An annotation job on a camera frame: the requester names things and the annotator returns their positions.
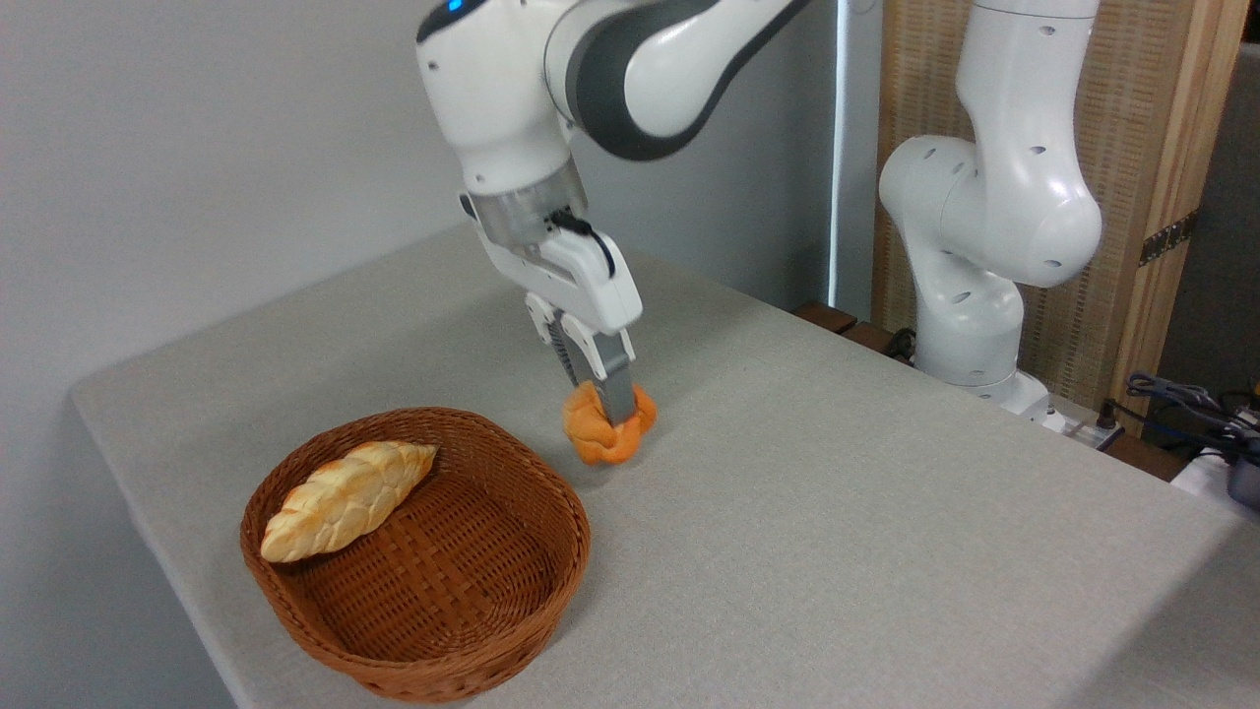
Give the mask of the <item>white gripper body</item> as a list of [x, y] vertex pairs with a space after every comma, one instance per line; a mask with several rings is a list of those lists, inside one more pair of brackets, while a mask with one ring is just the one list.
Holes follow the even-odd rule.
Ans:
[[554, 227], [544, 241], [509, 248], [491, 242], [484, 227], [476, 230], [491, 264], [507, 280], [585, 326], [612, 335], [643, 315], [626, 259], [609, 235]]

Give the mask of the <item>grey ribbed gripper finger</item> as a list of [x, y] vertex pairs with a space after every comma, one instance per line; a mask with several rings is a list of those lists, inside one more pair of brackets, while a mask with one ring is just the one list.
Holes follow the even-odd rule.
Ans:
[[576, 385], [593, 383], [606, 421], [614, 427], [629, 421], [636, 400], [631, 377], [635, 353], [627, 329], [606, 335], [566, 311], [561, 315], [561, 343]]
[[551, 345], [551, 349], [558, 356], [566, 375], [570, 378], [571, 385], [580, 387], [580, 377], [577, 377], [564, 343], [564, 332], [561, 324], [563, 311], [561, 309], [554, 309], [551, 302], [534, 292], [527, 292], [524, 302], [528, 314], [530, 314], [532, 322], [536, 324], [536, 331], [538, 332], [541, 340]]

